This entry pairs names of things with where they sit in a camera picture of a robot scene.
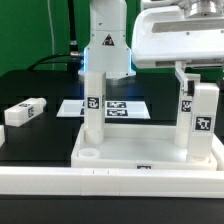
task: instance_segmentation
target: white stand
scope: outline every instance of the white stand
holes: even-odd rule
[[[85,141],[100,144],[105,123],[105,72],[88,72],[85,76]]]
[[[192,120],[188,136],[190,162],[209,161],[219,98],[216,84],[198,83],[192,102]]]
[[[200,83],[200,75],[186,74],[188,80]],[[180,89],[179,106],[177,112],[177,127],[175,144],[180,148],[187,148],[188,133],[191,122],[192,96],[187,96]]]

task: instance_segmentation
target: green background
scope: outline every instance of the green background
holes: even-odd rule
[[[131,46],[132,30],[139,13],[140,0],[126,0],[126,2],[128,6],[127,44]],[[89,0],[74,0],[74,9],[77,41],[79,50],[82,51],[89,42]],[[38,59],[52,54],[47,0],[2,0],[0,10],[0,76],[10,70],[26,69]],[[56,53],[68,53],[67,0],[51,0],[51,10]],[[57,65],[55,68],[66,69],[65,65]],[[40,66],[38,69],[52,69],[52,66]],[[151,69],[140,72],[173,74],[174,70]],[[201,73],[213,81],[223,77],[222,69],[197,70],[195,73]]]

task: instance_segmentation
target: black tabletop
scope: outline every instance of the black tabletop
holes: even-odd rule
[[[5,126],[1,166],[70,167],[83,118],[57,118],[64,99],[83,99],[83,83],[62,71],[12,71],[0,78],[0,125],[4,110],[44,97],[44,113],[23,126]],[[106,122],[175,125],[179,83],[170,74],[137,74],[131,84],[107,86],[106,100],[145,101],[151,119]],[[224,141],[220,94],[215,133]],[[224,200],[158,197],[0,196],[0,223],[222,223]]]

